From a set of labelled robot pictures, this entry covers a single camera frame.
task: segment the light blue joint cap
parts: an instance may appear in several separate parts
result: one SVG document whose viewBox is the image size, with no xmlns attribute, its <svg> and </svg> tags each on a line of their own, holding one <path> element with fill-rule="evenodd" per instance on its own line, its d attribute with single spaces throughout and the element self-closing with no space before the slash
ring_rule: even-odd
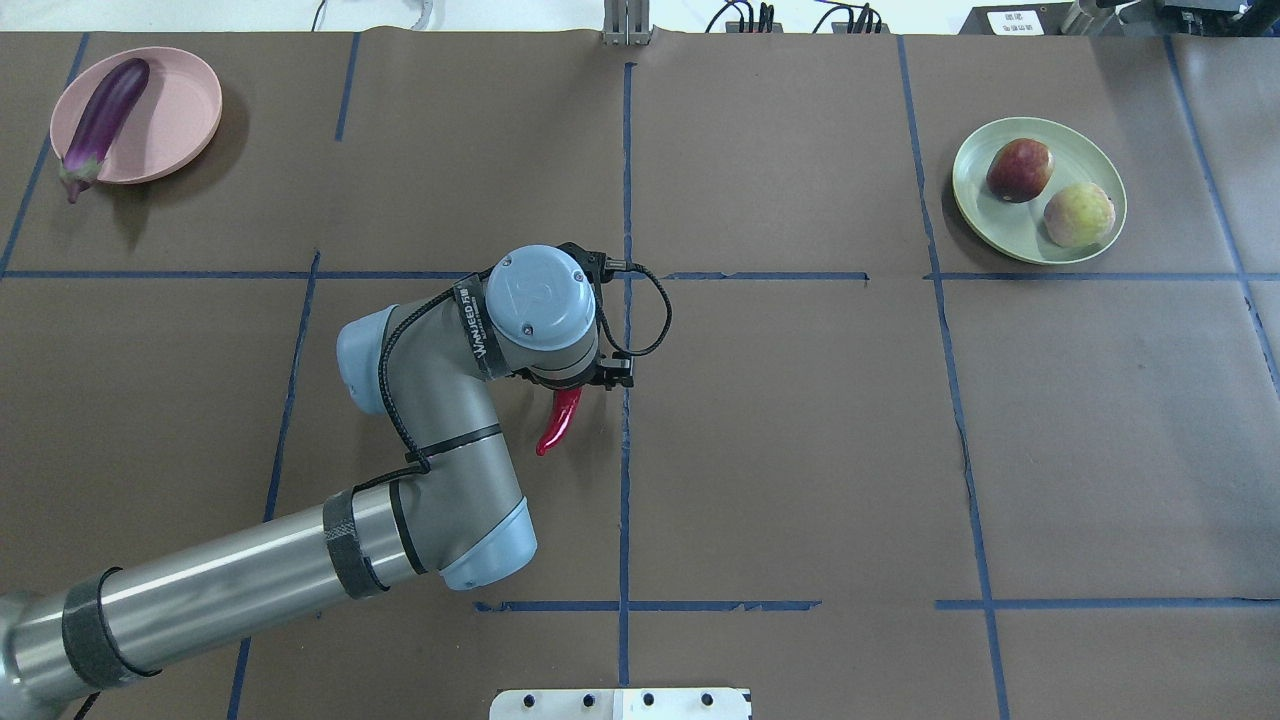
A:
<svg viewBox="0 0 1280 720">
<path fill-rule="evenodd" d="M 383 393 L 378 388 L 378 360 L 383 354 L 387 320 L 396 307 L 390 305 L 385 310 L 347 323 L 347 327 L 338 333 L 338 372 L 342 374 L 342 382 L 347 383 L 347 392 L 356 405 L 370 415 L 387 413 Z"/>
<path fill-rule="evenodd" d="M 463 552 L 462 557 L 440 570 L 440 577 L 452 591 L 479 588 L 497 583 L 529 565 L 536 551 L 538 538 L 534 537 L 534 523 L 529 519 L 529 498 L 522 497 L 520 505 L 497 528 Z"/>
<path fill-rule="evenodd" d="M 489 275 L 484 300 L 498 332 L 529 350 L 564 350 L 595 328 L 595 295 L 586 273 L 549 245 L 526 245 L 503 258 Z"/>
</svg>

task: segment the eggplant stem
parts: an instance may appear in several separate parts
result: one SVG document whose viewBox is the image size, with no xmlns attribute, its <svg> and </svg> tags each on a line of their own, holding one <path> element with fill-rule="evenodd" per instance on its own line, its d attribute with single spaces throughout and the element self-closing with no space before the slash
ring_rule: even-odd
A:
<svg viewBox="0 0 1280 720">
<path fill-rule="evenodd" d="M 67 165 L 63 165 L 58 170 L 58 179 L 60 179 L 63 182 L 63 187 L 67 188 L 67 201 L 74 204 L 81 192 L 93 187 L 97 182 L 97 176 L 101 172 L 102 164 L 99 163 L 96 158 L 84 160 L 81 163 L 81 167 L 74 170 L 69 170 L 67 169 Z"/>
</svg>

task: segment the metal tube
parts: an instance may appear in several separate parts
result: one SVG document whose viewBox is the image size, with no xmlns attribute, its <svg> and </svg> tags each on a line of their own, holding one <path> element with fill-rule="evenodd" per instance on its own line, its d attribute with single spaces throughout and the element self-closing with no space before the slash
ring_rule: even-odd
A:
<svg viewBox="0 0 1280 720">
<path fill-rule="evenodd" d="M 361 548 L 384 585 L 416 575 L 404 559 L 387 486 L 352 501 Z M 63 641 L 67 593 L 28 600 L 6 630 L 4 682 L 54 707 L 93 692 Z M 159 670 L 347 600 L 325 547 L 320 507 L 111 574 L 101 612 L 120 659 Z M 36 715 L 0 708 L 0 719 Z"/>
</svg>

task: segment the metal bracket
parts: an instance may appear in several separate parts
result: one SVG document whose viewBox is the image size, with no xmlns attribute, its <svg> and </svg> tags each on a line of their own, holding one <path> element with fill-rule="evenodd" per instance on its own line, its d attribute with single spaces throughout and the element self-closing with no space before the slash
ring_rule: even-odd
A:
<svg viewBox="0 0 1280 720">
<path fill-rule="evenodd" d="M 489 720 L 750 720 L 751 691 L 739 688 L 622 688 L 506 691 Z"/>
<path fill-rule="evenodd" d="M 649 45 L 649 0 L 604 0 L 605 45 Z"/>
</svg>

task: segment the cable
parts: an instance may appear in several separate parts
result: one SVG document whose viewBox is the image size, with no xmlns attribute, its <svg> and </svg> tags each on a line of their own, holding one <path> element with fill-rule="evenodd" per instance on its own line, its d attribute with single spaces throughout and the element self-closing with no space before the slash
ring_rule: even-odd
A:
<svg viewBox="0 0 1280 720">
<path fill-rule="evenodd" d="M 737 6 L 739 3 L 746 5 L 748 10 L 751 9 L 751 4 L 748 3 L 746 0 L 728 0 L 727 3 L 724 3 L 724 6 L 719 9 L 718 13 L 716 13 L 714 15 L 712 15 L 712 22 L 707 23 L 707 29 L 703 31 L 703 32 L 710 32 L 712 28 L 716 27 L 716 20 L 718 20 L 719 17 L 724 14 L 724 10 L 728 10 L 730 8 L 733 8 L 735 10 L 737 10 L 737 17 L 739 17 L 737 31 L 742 32 L 742 19 L 744 19 L 744 15 L 742 15 L 742 9 Z M 753 24 L 755 23 L 755 18 L 754 17 L 751 18 L 751 22 L 753 22 Z"/>
<path fill-rule="evenodd" d="M 653 287 L 658 288 L 658 295 L 662 296 L 662 304 L 667 306 L 667 320 L 663 322 L 663 324 L 662 324 L 662 332 L 658 333 L 658 340 L 653 341 L 653 345 L 650 345 L 649 347 L 645 347 L 644 350 L 631 350 L 628 347 L 620 346 L 618 341 L 613 340 L 613 331 L 609 328 L 609 319 L 604 316 L 604 302 L 600 299 L 600 286 L 599 284 L 595 286 L 595 310 L 596 310 L 595 314 L 596 314 L 596 318 L 599 318 L 599 320 L 600 320 L 600 327 L 604 329 L 604 337 L 608 338 L 609 345 L 612 345 L 614 350 L 617 350 L 620 354 L 622 354 L 622 355 L 625 355 L 627 357 L 640 357 L 641 355 L 649 355 L 654 350 L 658 350 L 658 346 L 662 345 L 662 341 L 667 340 L 667 331 L 671 329 L 671 315 L 672 315 L 672 311 L 671 311 L 671 297 L 667 296 L 666 288 L 662 287 L 662 283 L 658 282 L 658 277 L 654 275 L 649 270 L 649 268 L 645 268 L 640 263 L 628 263 L 628 265 L 630 265 L 630 268 L 627 268 L 627 269 L 636 270 L 637 273 L 643 273 L 644 277 L 649 278 L 649 282 L 653 283 Z"/>
<path fill-rule="evenodd" d="M 814 33 L 822 29 L 822 23 L 826 22 L 827 18 L 829 18 L 836 10 L 849 12 L 849 23 L 845 26 L 846 35 L 879 33 L 881 28 L 884 26 L 884 19 L 881 17 L 879 12 L 872 8 L 870 3 L 867 3 L 865 5 L 849 5 L 846 3 L 833 3 L 832 0 L 818 1 L 827 5 L 835 5 L 835 8 L 827 10 L 827 13 L 822 15 L 822 19 L 818 20 L 818 24 L 813 26 Z M 861 10 L 856 18 L 854 17 L 854 10 Z"/>
<path fill-rule="evenodd" d="M 316 23 L 320 22 L 320 10 L 324 10 L 326 3 L 329 3 L 329 0 L 320 0 L 320 4 L 316 5 L 316 14 L 311 18 L 311 32 L 316 31 Z"/>
<path fill-rule="evenodd" d="M 380 486 L 383 483 L 389 483 L 389 482 L 392 482 L 394 479 L 399 479 L 399 478 L 403 478 L 403 477 L 407 477 L 407 475 L 421 475 L 421 474 L 422 474 L 422 469 L 421 468 L 419 468 L 416 465 L 410 465 L 408 468 L 401 468 L 399 470 L 392 470 L 390 473 L 383 473 L 381 475 L 378 475 L 376 478 L 374 478 L 371 480 L 365 480 L 365 482 L 360 483 L 358 486 L 351 488 L 351 492 L 352 492 L 352 495 L 355 495 L 357 492 L 364 492 L 364 491 L 366 491 L 366 489 L 369 489 L 371 487 L 376 487 L 376 486 Z"/>
<path fill-rule="evenodd" d="M 396 348 L 396 343 L 399 342 L 399 338 L 402 334 L 404 334 L 404 331 L 407 331 L 410 325 L 420 320 L 422 315 L 430 313 L 433 309 L 435 309 L 436 305 L 444 302 L 452 295 L 453 295 L 453 288 L 451 287 L 449 290 L 424 302 L 417 310 L 410 313 L 407 318 L 401 320 L 401 324 L 396 325 L 396 329 L 392 331 L 392 334 L 387 336 L 387 342 L 383 345 L 383 351 L 378 356 L 378 389 L 381 392 L 383 396 L 383 406 L 387 407 L 387 415 L 392 419 L 392 425 L 396 427 L 396 433 L 399 434 L 401 442 L 403 442 L 404 447 L 407 447 L 410 454 L 413 455 L 419 465 L 421 465 L 424 473 L 431 470 L 431 464 L 422 455 L 422 451 L 417 447 L 417 443 L 413 442 L 413 437 L 408 434 L 408 429 L 404 428 L 404 421 L 401 420 L 399 410 L 396 409 L 396 401 L 392 400 L 392 391 L 387 383 L 387 363 L 390 360 L 392 350 Z"/>
<path fill-rule="evenodd" d="M 854 6 L 852 5 L 836 5 L 835 8 L 827 10 L 827 14 L 823 15 L 820 20 L 818 20 L 818 24 L 813 26 L 813 32 L 809 33 L 809 35 L 814 35 L 819 29 L 822 29 L 822 23 L 827 22 L 827 18 L 829 18 L 832 13 L 836 13 L 838 10 L 847 10 L 849 12 L 849 27 L 854 27 Z"/>
<path fill-rule="evenodd" d="M 415 32 L 421 32 L 426 29 L 428 23 L 431 22 L 431 10 L 435 9 L 435 0 L 422 0 L 422 14 L 417 17 L 417 22 L 410 29 Z"/>
<path fill-rule="evenodd" d="M 863 5 L 863 12 L 858 13 L 858 22 L 850 26 L 845 32 L 861 35 L 863 26 L 865 26 L 867 29 L 870 29 L 870 5 Z"/>
<path fill-rule="evenodd" d="M 84 720 L 84 716 L 88 715 L 90 708 L 92 708 L 93 703 L 97 702 L 97 696 L 100 696 L 100 694 L 102 694 L 102 693 L 101 692 L 96 692 L 96 693 L 88 696 L 87 698 L 84 698 L 84 705 L 82 705 L 81 708 L 76 712 L 76 719 L 74 720 Z"/>
</svg>

